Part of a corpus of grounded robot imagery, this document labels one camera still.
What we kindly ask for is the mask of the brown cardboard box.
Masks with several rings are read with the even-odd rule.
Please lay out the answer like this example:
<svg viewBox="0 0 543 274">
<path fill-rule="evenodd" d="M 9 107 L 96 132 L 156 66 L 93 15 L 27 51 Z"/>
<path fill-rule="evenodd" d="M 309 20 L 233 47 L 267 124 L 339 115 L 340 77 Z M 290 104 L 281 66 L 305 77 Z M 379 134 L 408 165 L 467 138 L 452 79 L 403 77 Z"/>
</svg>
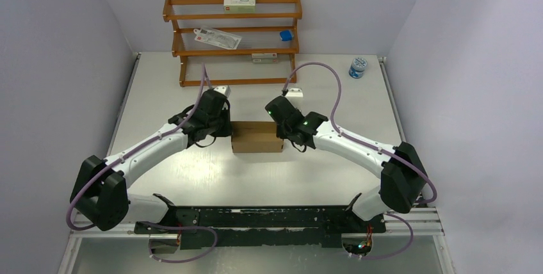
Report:
<svg viewBox="0 0 543 274">
<path fill-rule="evenodd" d="M 235 154 L 280 153 L 284 140 L 277 136 L 275 122 L 234 121 L 231 147 Z"/>
</svg>

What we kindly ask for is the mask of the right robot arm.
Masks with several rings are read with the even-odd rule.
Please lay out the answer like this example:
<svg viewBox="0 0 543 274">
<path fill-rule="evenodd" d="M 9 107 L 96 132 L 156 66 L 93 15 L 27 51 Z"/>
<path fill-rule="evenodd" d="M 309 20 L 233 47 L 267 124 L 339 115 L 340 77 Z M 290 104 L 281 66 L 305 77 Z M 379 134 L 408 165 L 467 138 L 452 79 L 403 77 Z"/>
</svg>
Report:
<svg viewBox="0 0 543 274">
<path fill-rule="evenodd" d="M 370 219 L 384 212 L 407 214 L 416 204 L 427 174 L 411 144 L 393 146 L 344 131 L 317 112 L 303 115 L 282 95 L 269 102 L 265 110 L 275 122 L 279 138 L 303 150 L 311 148 L 338 155 L 365 168 L 380 181 L 350 202 L 345 216 L 350 230 L 362 231 Z"/>
</svg>

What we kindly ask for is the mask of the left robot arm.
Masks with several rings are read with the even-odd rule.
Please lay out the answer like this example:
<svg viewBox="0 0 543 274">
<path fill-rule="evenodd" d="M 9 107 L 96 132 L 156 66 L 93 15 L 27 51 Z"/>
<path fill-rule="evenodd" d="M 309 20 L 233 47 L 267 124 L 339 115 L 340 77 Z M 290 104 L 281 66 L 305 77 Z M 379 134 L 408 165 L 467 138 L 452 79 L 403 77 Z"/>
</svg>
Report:
<svg viewBox="0 0 543 274">
<path fill-rule="evenodd" d="M 79 170 L 70 196 L 70 210 L 107 231 L 122 222 L 151 222 L 162 233 L 175 229 L 177 215 L 171 201 L 160 194 L 134 195 L 128 189 L 168 157 L 190 147 L 201 147 L 208 137 L 232 135 L 229 86 L 199 94 L 196 104 L 136 145 L 104 159 L 90 156 Z"/>
</svg>

